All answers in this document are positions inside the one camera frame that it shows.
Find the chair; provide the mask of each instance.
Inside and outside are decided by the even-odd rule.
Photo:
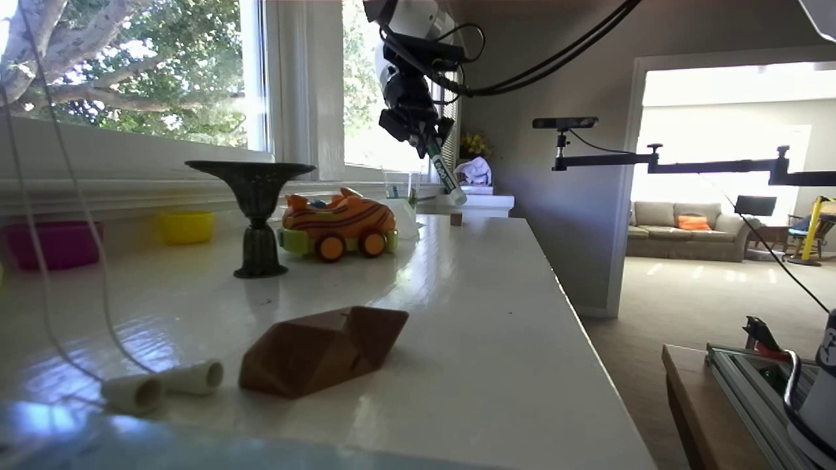
[[[821,223],[819,223],[819,233],[816,233],[816,252],[819,252],[819,259],[821,259],[824,239],[834,229],[834,223],[836,223],[836,217],[821,217]],[[811,233],[811,217],[800,217],[786,229],[786,251],[790,251],[790,246],[795,246],[795,259],[802,255],[807,233]]]

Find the yellow bowl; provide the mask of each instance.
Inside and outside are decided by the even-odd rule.
[[[164,246],[198,246],[209,242],[214,234],[211,212],[159,212],[156,214],[156,238]]]

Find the black funnel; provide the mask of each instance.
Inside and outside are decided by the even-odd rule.
[[[288,179],[312,171],[312,165],[295,161],[209,161],[209,159],[188,159],[194,170],[218,174],[224,179],[241,212],[252,218],[252,227],[244,233],[244,267],[236,277],[276,277],[288,272],[280,263],[276,234],[267,223],[271,212],[280,204],[280,191]]]

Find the white tube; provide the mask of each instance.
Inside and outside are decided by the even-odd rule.
[[[103,381],[100,393],[108,408],[130,415],[146,415],[161,405],[164,384],[155,375],[120,375]]]
[[[155,375],[164,381],[167,391],[214,393],[224,377],[224,366],[220,361],[207,361],[185,368],[167,368]]]

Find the toy car wheel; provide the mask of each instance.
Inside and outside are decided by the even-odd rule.
[[[361,238],[361,252],[377,259],[387,251],[387,238],[382,233],[367,233]]]
[[[325,234],[316,239],[316,255],[327,263],[337,263],[344,255],[344,242],[339,234]]]

